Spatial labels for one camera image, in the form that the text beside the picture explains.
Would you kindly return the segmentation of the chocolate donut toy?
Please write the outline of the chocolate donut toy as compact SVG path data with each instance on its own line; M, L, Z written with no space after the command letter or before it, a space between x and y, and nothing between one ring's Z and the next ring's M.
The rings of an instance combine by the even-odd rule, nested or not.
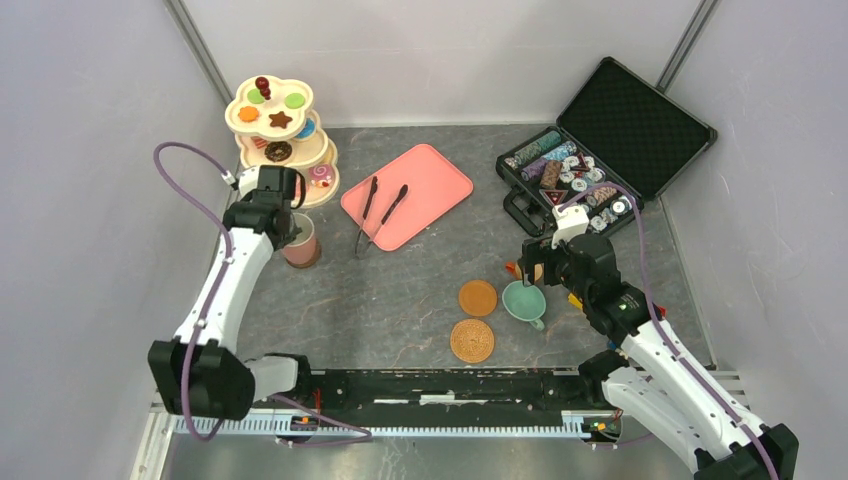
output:
M265 158L272 163L287 161L293 153L292 145L287 141L269 142L264 148Z

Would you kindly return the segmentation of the pink swirl cake toy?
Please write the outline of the pink swirl cake toy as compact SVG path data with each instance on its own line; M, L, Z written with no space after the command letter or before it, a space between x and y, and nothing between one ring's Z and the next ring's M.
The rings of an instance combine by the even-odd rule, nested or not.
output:
M336 170L332 164L318 164L309 170L310 184L315 188L329 188L336 182Z

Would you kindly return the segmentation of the pink slice cake toy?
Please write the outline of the pink slice cake toy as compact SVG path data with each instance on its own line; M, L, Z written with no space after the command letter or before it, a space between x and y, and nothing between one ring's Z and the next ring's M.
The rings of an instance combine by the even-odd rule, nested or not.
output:
M262 137L258 137L258 136L253 136L251 138L251 140L258 150L265 149L267 147L267 145L269 144L269 142L266 139L264 139Z

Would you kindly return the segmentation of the pink mug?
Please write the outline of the pink mug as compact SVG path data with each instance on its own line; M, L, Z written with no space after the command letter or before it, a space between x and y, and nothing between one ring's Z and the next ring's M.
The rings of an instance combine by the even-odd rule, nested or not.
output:
M293 220L299 232L293 241L283 248L282 253L285 260L300 263L308 260L321 246L317 240L314 222L307 215L294 213Z

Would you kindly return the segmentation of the blue donut toy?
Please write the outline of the blue donut toy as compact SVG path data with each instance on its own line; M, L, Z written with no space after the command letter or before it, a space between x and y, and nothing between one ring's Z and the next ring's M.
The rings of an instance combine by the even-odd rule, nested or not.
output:
M296 136L293 137L293 139L297 141L306 141L315 134L316 130L317 126L315 120L313 118L307 118L303 128Z

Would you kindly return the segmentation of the brown star cookie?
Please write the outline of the brown star cookie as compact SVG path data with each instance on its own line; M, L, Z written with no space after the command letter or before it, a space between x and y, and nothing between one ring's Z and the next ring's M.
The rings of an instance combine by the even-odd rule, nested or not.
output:
M293 118L289 116L285 111L278 111L277 113L272 113L269 115L269 119L269 125L271 127L281 129L286 129L293 121Z

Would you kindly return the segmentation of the dark brown round coaster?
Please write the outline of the dark brown round coaster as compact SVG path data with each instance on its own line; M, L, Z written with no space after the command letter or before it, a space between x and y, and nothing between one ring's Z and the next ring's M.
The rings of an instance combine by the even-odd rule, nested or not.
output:
M317 263L320 260L321 256L322 256L322 251L321 251L320 248L317 248L313 252L313 255L308 260L306 260L304 262L296 263L296 262L292 262L289 259L287 259L286 262L293 268L307 269L307 268L312 267L315 263Z

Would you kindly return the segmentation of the orange flower cookie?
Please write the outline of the orange flower cookie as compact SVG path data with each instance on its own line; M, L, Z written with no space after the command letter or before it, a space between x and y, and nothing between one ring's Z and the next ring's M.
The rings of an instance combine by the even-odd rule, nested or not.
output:
M241 107L238 111L238 119L244 123L251 123L259 119L260 111L253 106Z

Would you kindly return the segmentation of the green round cookie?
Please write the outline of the green round cookie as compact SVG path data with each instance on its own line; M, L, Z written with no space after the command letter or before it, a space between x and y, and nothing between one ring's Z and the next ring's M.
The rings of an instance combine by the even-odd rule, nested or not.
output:
M284 105L289 109L300 109L306 105L306 100L306 96L301 93L295 92L285 97Z
M259 105L265 102L264 96L257 88L250 89L246 94L246 98L251 104L255 105Z

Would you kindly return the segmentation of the woven tan round coaster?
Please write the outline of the woven tan round coaster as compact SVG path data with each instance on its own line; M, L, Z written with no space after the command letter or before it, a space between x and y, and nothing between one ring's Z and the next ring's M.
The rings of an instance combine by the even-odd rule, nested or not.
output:
M495 349L494 332L482 320L461 320L451 331L450 348L452 353L463 362L469 364L483 362Z

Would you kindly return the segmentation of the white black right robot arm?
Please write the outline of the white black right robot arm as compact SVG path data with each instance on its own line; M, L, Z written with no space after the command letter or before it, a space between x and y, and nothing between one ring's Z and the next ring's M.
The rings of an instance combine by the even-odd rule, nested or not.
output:
M527 240L519 264L580 303L590 325L617 347L583 362L580 400L630 414L670 448L696 479L791 479L799 440L767 425L692 358L660 309L622 280L612 243L597 234L567 242Z

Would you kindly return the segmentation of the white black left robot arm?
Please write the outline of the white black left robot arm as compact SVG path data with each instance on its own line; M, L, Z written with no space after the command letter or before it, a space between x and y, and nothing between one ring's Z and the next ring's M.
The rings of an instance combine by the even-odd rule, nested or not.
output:
M262 167L254 189L218 219L220 245L200 295L174 337L154 342L148 352L168 413L241 420L254 403L274 394L295 408L312 399L314 381L302 357L268 354L243 362L236 356L259 274L300 231L293 211L304 192L296 170Z

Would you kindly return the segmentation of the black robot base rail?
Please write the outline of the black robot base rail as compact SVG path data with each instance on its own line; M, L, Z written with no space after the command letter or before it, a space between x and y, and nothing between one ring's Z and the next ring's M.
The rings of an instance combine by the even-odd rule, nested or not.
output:
M260 408L288 409L297 433L575 436L611 444L622 411L573 368L314 370Z

